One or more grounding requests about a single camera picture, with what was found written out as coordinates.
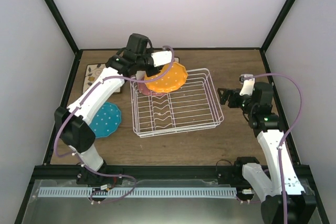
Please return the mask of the pink polka dot plate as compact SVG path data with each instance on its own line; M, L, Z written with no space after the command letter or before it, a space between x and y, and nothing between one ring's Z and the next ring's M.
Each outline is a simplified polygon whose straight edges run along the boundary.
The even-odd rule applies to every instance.
M147 95L147 96L153 95L153 96L159 97L159 96L165 95L165 93L157 93L152 90L149 90L144 83L138 83L138 90L140 93L142 93L143 95Z

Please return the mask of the yellow polka dot plate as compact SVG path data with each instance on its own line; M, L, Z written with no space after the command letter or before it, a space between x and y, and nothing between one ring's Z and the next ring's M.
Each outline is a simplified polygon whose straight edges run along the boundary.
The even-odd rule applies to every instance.
M183 65L173 63L170 70L161 78L145 83L146 87L156 93L169 93L178 90L187 81L188 73Z

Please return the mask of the blue polka dot plate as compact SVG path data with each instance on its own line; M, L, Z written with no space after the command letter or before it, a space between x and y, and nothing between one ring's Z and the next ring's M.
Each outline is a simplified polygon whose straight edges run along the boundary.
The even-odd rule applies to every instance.
M102 138L114 133L121 121L121 110L114 103L105 102L94 115L89 126L96 138Z

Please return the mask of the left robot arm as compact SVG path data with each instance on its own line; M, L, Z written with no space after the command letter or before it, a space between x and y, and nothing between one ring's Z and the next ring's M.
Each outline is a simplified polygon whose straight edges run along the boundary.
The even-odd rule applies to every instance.
M145 72L156 80L165 74L160 73L164 65L172 66L174 50L164 46L155 51L150 39L140 34L131 34L127 45L108 59L98 79L74 103L66 108L58 107L55 111L54 154L58 141L63 141L71 154L78 156L82 165L89 170L89 178L95 184L102 184L107 178L103 168L104 160L94 146L96 135L90 128L95 114L107 99L125 82L143 83L135 75Z

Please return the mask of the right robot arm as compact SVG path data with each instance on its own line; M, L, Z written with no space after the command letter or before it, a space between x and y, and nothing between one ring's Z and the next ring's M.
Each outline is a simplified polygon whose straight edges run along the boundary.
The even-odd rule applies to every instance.
M306 193L292 165L280 118L272 112L272 85L245 80L240 89L219 88L217 92L222 105L242 110L265 155L267 173L250 159L233 170L235 181L249 182L260 199L263 222L308 223L317 203Z

